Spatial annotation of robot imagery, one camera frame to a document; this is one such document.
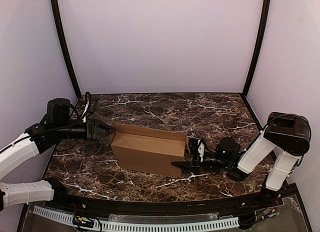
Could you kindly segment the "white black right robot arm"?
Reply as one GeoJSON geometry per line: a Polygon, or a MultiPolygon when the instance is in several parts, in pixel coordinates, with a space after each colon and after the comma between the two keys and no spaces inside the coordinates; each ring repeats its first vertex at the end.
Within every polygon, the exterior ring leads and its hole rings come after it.
{"type": "Polygon", "coordinates": [[[265,180],[265,188],[277,192],[287,177],[299,166],[310,149],[312,130],[307,118],[297,114],[272,112],[259,135],[241,150],[231,137],[224,137],[210,150],[203,139],[190,139],[187,151],[191,161],[174,161],[183,172],[197,173],[201,168],[223,169],[235,182],[245,180],[274,149],[280,149],[274,166],[265,180]]]}

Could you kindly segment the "brown cardboard box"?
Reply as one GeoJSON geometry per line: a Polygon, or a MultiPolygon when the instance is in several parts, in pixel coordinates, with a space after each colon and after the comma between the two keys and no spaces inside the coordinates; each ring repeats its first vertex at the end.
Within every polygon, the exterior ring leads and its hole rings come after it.
{"type": "Polygon", "coordinates": [[[181,169],[172,162],[185,160],[185,134],[118,123],[112,126],[115,133],[110,136],[111,148],[121,168],[181,177],[181,169]]]}

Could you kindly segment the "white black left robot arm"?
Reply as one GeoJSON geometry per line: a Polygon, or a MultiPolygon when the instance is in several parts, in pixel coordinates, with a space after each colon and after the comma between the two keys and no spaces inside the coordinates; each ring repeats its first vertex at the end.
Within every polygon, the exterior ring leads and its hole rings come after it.
{"type": "MultiPolygon", "coordinates": [[[[62,140],[100,140],[115,133],[115,128],[98,119],[90,119],[95,105],[86,98],[85,110],[79,114],[66,98],[55,98],[47,103],[42,120],[22,133],[0,151],[0,177],[62,140]]],[[[56,178],[28,183],[1,183],[0,208],[33,202],[64,200],[67,188],[56,178]]]]}

